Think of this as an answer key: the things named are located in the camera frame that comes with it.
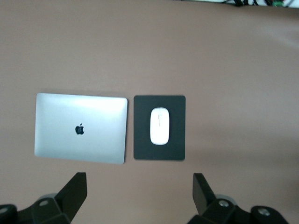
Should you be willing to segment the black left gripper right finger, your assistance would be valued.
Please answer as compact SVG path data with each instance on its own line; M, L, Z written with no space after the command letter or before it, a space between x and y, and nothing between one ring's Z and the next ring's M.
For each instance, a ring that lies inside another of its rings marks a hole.
M198 213L187 224L289 224L271 207L257 205L247 212L229 197L216 196L202 173L193 174L192 197Z

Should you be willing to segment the brown table cover mat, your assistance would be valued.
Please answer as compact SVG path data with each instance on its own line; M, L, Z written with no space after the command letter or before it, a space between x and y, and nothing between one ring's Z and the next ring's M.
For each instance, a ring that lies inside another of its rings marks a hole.
M34 155L39 92L128 99L123 165ZM136 95L184 95L184 161L134 159ZM299 224L299 9L0 0L0 204L86 172L73 224L186 224L192 176Z

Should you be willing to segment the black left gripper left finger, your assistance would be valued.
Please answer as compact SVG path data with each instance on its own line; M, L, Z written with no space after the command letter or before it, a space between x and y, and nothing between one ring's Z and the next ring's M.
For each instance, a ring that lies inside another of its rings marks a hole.
M58 193L43 195L23 210L0 204L0 224L71 224L86 197L86 173L78 172Z

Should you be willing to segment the silver closed laptop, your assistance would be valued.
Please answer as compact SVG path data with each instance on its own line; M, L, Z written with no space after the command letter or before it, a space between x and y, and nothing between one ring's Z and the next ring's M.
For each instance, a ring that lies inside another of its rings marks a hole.
M128 100L38 93L34 154L123 164Z

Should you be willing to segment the black mouse pad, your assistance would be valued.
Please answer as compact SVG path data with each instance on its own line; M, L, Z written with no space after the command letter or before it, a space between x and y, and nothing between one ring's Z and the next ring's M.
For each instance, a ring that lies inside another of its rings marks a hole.
M136 95L134 97L134 159L183 161L185 159L185 96ZM150 140L150 115L157 107L170 114L170 135L165 145Z

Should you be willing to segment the white computer mouse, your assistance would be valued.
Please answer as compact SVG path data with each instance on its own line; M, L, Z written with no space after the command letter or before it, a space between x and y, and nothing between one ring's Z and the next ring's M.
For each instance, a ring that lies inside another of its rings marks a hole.
M164 107L157 107L150 115L150 141L154 145L165 145L170 135L170 114Z

